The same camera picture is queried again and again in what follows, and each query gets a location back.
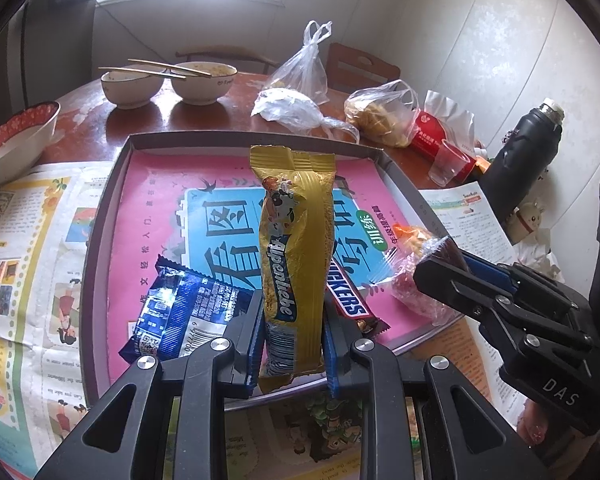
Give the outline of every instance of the thermos lid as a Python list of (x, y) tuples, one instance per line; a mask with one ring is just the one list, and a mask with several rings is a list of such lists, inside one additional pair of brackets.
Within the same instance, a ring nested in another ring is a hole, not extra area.
[(562, 120), (564, 119), (564, 110), (553, 99), (549, 99), (548, 97), (545, 98), (544, 101), (542, 101), (539, 110), (548, 116), (554, 123), (562, 124)]

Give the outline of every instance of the black thermos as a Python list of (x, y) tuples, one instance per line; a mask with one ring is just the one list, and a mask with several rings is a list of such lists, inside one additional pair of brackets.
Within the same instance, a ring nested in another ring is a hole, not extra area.
[(499, 222), (522, 202), (558, 153), (564, 111), (545, 99), (518, 121), (489, 169), (480, 177), (480, 188)]

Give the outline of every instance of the fingernail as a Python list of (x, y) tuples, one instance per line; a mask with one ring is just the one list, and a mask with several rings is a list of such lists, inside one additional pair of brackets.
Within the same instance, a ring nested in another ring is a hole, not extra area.
[(532, 426), (529, 436), (534, 441), (534, 444), (540, 444), (544, 440), (544, 431), (542, 431), (540, 426)]

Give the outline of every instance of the snickers logo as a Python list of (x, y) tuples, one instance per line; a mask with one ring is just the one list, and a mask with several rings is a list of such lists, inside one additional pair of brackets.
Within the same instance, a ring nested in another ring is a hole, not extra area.
[(363, 319), (373, 316), (356, 287), (332, 259), (327, 272), (327, 288), (343, 316)]

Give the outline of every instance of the bowl with food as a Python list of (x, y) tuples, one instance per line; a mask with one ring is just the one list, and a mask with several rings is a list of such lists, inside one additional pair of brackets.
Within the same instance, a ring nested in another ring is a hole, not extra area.
[[(123, 68), (136, 68), (151, 72), (166, 72), (166, 68), (134, 64)], [(164, 78), (157, 75), (117, 72), (111, 70), (100, 78), (104, 97), (122, 110), (132, 110), (148, 104), (162, 88)]]
[(38, 160), (56, 129), (60, 104), (40, 103), (0, 125), (0, 186), (25, 173)]
[(194, 75), (186, 70), (172, 68), (171, 72), (186, 76), (186, 79), (172, 79), (171, 85), (174, 92), (189, 105), (210, 105), (226, 94), (234, 83), (237, 68), (224, 63), (207, 61), (187, 61), (178, 63), (177, 66), (193, 68), (202, 72), (209, 72), (211, 77)]

